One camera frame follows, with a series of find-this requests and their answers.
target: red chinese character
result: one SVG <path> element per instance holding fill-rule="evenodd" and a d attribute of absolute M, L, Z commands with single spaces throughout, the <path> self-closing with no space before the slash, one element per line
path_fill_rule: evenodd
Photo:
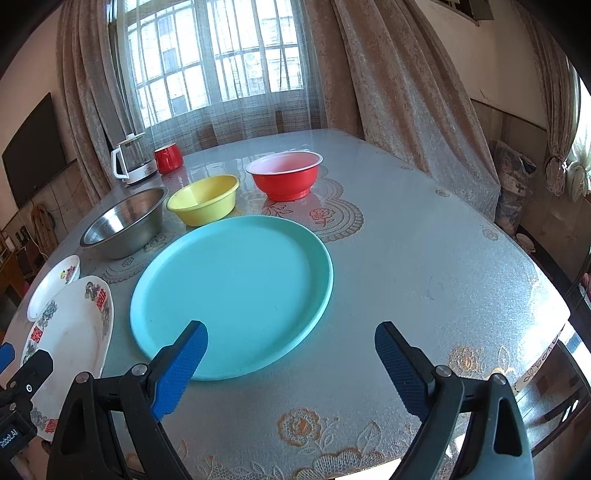
<path fill-rule="evenodd" d="M 103 305 L 105 304 L 106 298 L 107 298 L 107 294 L 105 293 L 105 291 L 103 289 L 101 289 L 99 291 L 97 298 L 96 298 L 96 306 L 98 307 L 99 310 L 102 310 Z"/>
<path fill-rule="evenodd" d="M 47 433 L 54 433 L 56 431 L 57 428 L 57 419 L 50 419 L 47 422 L 47 425 L 45 427 L 45 431 Z"/>
<path fill-rule="evenodd" d="M 33 340 L 33 342 L 39 343 L 39 340 L 41 340 L 41 335 L 43 335 L 43 330 L 36 326 L 33 329 L 33 333 L 31 334 L 31 340 Z"/>

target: kettle handle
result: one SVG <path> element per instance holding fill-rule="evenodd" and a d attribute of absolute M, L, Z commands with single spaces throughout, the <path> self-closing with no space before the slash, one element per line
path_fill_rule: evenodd
<path fill-rule="evenodd" d="M 121 162 L 119 164 L 121 165 L 121 171 L 123 172 L 123 175 L 117 173 L 117 154 L 119 154 L 119 157 L 121 158 Z M 113 175 L 115 175 L 116 179 L 129 180 L 129 173 L 127 172 L 125 162 L 123 161 L 121 147 L 117 147 L 111 152 L 111 167 L 113 168 Z"/>

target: screw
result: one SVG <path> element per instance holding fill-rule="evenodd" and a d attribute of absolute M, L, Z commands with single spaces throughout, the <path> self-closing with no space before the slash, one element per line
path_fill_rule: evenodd
<path fill-rule="evenodd" d="M 88 372 L 80 372 L 76 375 L 76 382 L 77 383 L 86 383 L 88 381 L 89 375 Z"/>
<path fill-rule="evenodd" d="M 437 365 L 435 367 L 435 373 L 444 378 L 452 376 L 452 370 L 447 365 Z"/>
<path fill-rule="evenodd" d="M 136 377 L 141 377 L 144 373 L 148 371 L 148 365 L 146 364 L 137 364 L 131 367 L 131 374 Z"/>
<path fill-rule="evenodd" d="M 507 379 L 503 377 L 501 374 L 493 374 L 492 381 L 497 382 L 499 385 L 507 384 Z"/>

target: stainless steel bowl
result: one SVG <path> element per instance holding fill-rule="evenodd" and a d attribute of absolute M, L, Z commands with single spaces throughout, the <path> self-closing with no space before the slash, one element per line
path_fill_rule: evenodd
<path fill-rule="evenodd" d="M 162 227 L 163 201 L 168 188 L 143 190 L 103 213 L 80 238 L 82 248 L 96 248 L 107 258 L 123 258 L 137 252 Z"/>

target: red mug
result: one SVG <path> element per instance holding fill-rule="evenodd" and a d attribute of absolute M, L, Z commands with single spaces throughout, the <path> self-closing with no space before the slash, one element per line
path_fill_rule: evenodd
<path fill-rule="evenodd" d="M 176 143 L 166 145 L 154 152 L 156 166 L 161 175 L 166 175 L 172 171 L 178 170 L 184 165 L 183 155 Z"/>

